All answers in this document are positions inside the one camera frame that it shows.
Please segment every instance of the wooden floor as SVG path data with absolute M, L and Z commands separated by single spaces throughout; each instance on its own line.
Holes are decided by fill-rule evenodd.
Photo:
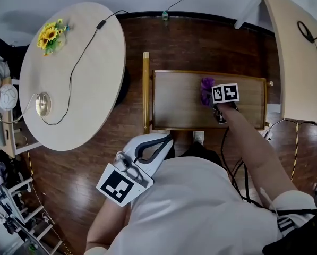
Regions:
M 73 254 L 84 252 L 88 229 L 104 201 L 103 195 L 95 189 L 104 167 L 113 161 L 116 152 L 130 138 L 142 134 L 144 51 L 150 52 L 151 69 L 211 71 L 267 78 L 274 82 L 268 91 L 268 103 L 280 103 L 278 54 L 276 41 L 271 36 L 188 18 L 171 18 L 168 27 L 161 18 L 125 19 L 121 24 L 127 47 L 126 66 L 131 75 L 125 100 L 114 108 L 96 136 L 83 146 L 67 152 L 45 147 L 30 151 L 35 188 Z M 268 114 L 268 119 L 270 122 L 278 120 L 275 114 Z M 206 132 L 205 146 L 219 153 L 223 133 L 223 130 Z M 281 122 L 273 127 L 272 133 L 271 144 L 290 175 L 294 163 L 295 124 Z M 189 133 L 179 133 L 176 155 L 181 154 L 190 142 Z M 233 168 L 239 152 L 230 132 L 224 154 Z M 294 183 L 300 190 L 311 192 L 316 180 L 317 126 L 303 124 L 299 128 Z

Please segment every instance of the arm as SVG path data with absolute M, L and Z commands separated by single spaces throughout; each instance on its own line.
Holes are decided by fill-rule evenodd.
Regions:
M 282 167 L 273 147 L 244 116 L 226 104 L 219 104 L 218 108 L 234 135 L 263 204 L 268 206 L 265 198 L 260 194 L 260 187 L 264 188 L 271 200 L 286 191 L 297 190 Z
M 89 229 L 86 250 L 94 247 L 108 249 L 123 229 L 127 211 L 128 206 L 122 208 L 106 199 Z

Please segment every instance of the flower bouquet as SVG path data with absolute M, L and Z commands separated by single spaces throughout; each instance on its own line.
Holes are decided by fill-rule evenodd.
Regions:
M 63 35 L 65 30 L 70 30 L 70 27 L 63 25 L 62 19 L 59 19 L 57 22 L 48 23 L 42 28 L 37 46 L 44 50 L 44 56 L 52 54 L 65 44 L 66 38 Z

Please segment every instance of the tabletop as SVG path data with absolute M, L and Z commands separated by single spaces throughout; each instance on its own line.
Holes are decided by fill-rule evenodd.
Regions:
M 58 122 L 66 112 L 70 74 L 101 20 L 112 15 L 107 7 L 84 2 L 69 6 L 46 23 L 63 19 L 71 29 L 66 44 L 47 57 L 37 47 L 38 33 L 25 55 L 20 74 L 22 111 L 33 93 L 46 92 L 51 98 L 48 123 Z M 57 125 L 47 125 L 35 108 L 24 120 L 32 135 L 53 150 L 71 150 L 90 140 L 103 126 L 112 111 L 122 85 L 125 68 L 125 39 L 121 24 L 112 16 L 97 31 L 72 75 L 71 101 L 67 115 Z
M 317 37 L 317 20 L 291 0 L 265 3 L 279 53 L 282 117 L 316 122 L 317 50 L 302 36 L 297 21 Z

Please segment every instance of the white round table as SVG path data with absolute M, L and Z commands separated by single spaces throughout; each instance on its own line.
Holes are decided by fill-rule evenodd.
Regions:
M 44 117 L 48 123 L 58 122 L 66 112 L 70 74 L 101 20 L 112 15 L 97 3 L 69 6 L 46 23 L 63 19 L 71 30 L 66 44 L 47 57 L 33 38 L 25 55 L 19 97 L 21 110 L 34 93 L 46 92 L 51 98 L 51 110 Z M 125 68 L 125 39 L 121 24 L 115 16 L 97 31 L 72 75 L 71 102 L 67 115 L 58 125 L 47 125 L 35 109 L 36 97 L 24 115 L 32 135 L 53 150 L 71 150 L 90 140 L 103 126 L 113 109 L 123 81 Z

